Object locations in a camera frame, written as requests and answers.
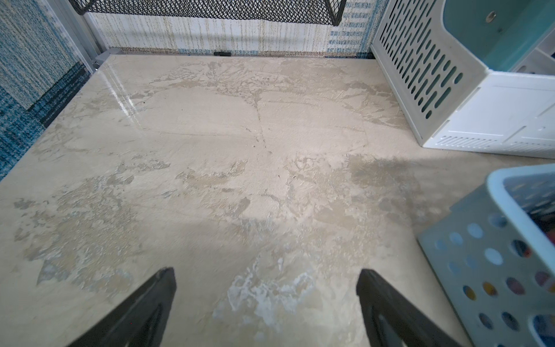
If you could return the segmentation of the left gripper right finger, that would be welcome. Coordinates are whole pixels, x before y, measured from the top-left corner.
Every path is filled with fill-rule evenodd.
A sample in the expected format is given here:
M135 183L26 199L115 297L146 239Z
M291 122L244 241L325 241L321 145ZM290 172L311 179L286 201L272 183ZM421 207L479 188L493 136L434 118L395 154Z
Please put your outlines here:
M356 294L371 346L459 346L375 270L363 269Z

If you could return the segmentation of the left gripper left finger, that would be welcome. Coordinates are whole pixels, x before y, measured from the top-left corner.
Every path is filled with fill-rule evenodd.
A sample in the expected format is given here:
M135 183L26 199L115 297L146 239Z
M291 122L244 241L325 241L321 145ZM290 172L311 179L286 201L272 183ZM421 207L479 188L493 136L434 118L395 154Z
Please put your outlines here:
M176 293L175 272L163 267L71 346L159 346Z

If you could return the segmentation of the light blue plastic basket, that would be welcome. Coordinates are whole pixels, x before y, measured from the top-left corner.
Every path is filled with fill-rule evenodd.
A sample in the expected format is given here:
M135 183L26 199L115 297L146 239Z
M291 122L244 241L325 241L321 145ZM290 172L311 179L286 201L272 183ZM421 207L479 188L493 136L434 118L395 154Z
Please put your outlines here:
M474 346L554 345L554 166L490 173L418 238Z

